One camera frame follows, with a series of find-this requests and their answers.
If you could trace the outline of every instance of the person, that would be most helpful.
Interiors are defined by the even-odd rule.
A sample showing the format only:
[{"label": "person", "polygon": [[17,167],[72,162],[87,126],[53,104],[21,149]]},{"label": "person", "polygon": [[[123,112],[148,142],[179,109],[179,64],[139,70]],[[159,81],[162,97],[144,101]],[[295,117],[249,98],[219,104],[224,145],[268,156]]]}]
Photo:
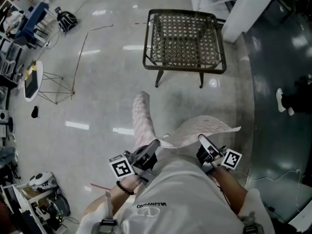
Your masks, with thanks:
[{"label": "person", "polygon": [[[248,232],[255,225],[258,233],[274,234],[259,191],[241,187],[224,167],[207,176],[195,158],[170,155],[156,163],[153,173],[155,179],[146,188],[131,175],[110,191],[111,215],[115,215],[137,189],[133,205],[118,215],[112,233],[243,234],[255,233]],[[77,234],[91,233],[88,225],[94,225],[88,221],[103,211],[107,198],[104,195],[87,207]]]},{"label": "person", "polygon": [[7,10],[3,28],[8,38],[15,38],[15,34],[18,32],[18,26],[22,22],[23,17],[23,11],[12,11],[11,8]]},{"label": "person", "polygon": [[290,116],[295,113],[312,113],[312,76],[301,77],[295,85],[298,90],[293,95],[285,95],[281,88],[276,91],[277,107],[279,112],[288,110]]}]

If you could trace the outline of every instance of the white t-shirt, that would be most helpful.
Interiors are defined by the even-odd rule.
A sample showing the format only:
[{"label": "white t-shirt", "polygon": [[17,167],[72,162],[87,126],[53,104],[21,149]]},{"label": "white t-shirt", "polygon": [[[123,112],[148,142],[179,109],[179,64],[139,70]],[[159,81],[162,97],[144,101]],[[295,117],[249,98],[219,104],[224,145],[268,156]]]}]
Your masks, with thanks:
[{"label": "white t-shirt", "polygon": [[[244,224],[231,210],[217,185],[187,158],[157,163],[156,178],[138,192],[134,204],[118,218],[125,234],[243,234]],[[255,212],[265,234],[274,234],[260,199],[250,190],[239,217]]]},{"label": "white t-shirt", "polygon": [[[4,31],[6,31],[9,27],[12,27],[15,22],[20,23],[22,18],[22,14],[18,11],[13,11],[12,15],[6,18],[3,22]],[[10,31],[11,34],[16,34],[18,32],[18,27],[12,29]]]}]

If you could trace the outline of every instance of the white table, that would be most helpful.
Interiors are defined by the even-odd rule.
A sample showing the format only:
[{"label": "white table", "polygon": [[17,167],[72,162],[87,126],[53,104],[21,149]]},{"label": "white table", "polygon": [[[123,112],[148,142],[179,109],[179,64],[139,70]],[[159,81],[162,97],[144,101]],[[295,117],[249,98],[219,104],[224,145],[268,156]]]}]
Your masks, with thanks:
[{"label": "white table", "polygon": [[[28,69],[29,70],[29,75],[32,73],[33,67],[34,66],[31,65],[31,67]],[[55,105],[57,105],[62,100],[65,100],[66,98],[68,98],[68,97],[70,97],[70,96],[75,94],[74,91],[72,91],[69,88],[66,88],[65,86],[63,86],[61,84],[61,81],[64,79],[64,77],[58,76],[58,75],[55,75],[55,74],[51,74],[51,73],[48,73],[48,72],[45,72],[44,68],[43,68],[42,61],[37,60],[36,61],[36,67],[37,67],[37,85],[38,85],[38,89],[34,92],[34,94],[30,98],[27,98],[26,97],[26,93],[25,93],[25,86],[24,86],[24,97],[25,97],[25,100],[27,102],[33,101],[34,98],[38,95],[38,96],[48,100],[49,102],[52,102]],[[56,92],[54,92],[54,91],[41,91],[40,90],[41,84],[42,84],[42,82],[44,80],[51,80],[51,81],[55,82],[56,84],[58,84],[58,90]],[[66,89],[66,92],[61,92],[60,91],[61,87]],[[56,99],[55,100],[50,99],[47,94],[56,94]],[[59,94],[66,94],[68,96],[66,96],[65,98],[62,98],[60,101],[58,101],[58,95]]]}]

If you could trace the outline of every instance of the dark floor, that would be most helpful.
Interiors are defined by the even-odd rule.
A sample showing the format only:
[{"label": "dark floor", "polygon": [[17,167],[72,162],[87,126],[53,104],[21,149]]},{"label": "dark floor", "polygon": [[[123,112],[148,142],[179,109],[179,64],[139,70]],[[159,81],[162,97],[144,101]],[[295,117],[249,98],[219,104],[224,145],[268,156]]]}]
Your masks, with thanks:
[{"label": "dark floor", "polygon": [[[275,92],[282,88],[285,94],[293,93],[294,82],[312,74],[311,26],[297,15],[280,24],[267,12],[244,38],[255,100],[250,178],[276,178],[297,169],[304,172],[312,146],[312,118],[307,114],[280,113]],[[256,187],[265,204],[274,207],[285,220],[290,220],[312,198],[311,187],[300,184],[298,190],[299,173],[289,173],[276,182],[251,179],[247,187]]]}]

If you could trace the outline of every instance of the foot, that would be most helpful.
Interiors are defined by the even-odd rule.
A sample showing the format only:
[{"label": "foot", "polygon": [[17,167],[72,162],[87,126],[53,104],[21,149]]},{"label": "foot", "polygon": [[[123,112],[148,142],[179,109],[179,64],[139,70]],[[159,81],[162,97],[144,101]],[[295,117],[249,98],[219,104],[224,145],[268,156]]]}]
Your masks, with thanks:
[{"label": "foot", "polygon": [[294,110],[293,110],[292,107],[290,107],[290,108],[288,109],[288,114],[289,114],[290,116],[294,115]]},{"label": "foot", "polygon": [[277,100],[277,107],[281,113],[286,110],[286,108],[284,108],[282,105],[282,94],[283,94],[283,91],[280,88],[276,91],[276,94],[275,94],[276,100]]}]

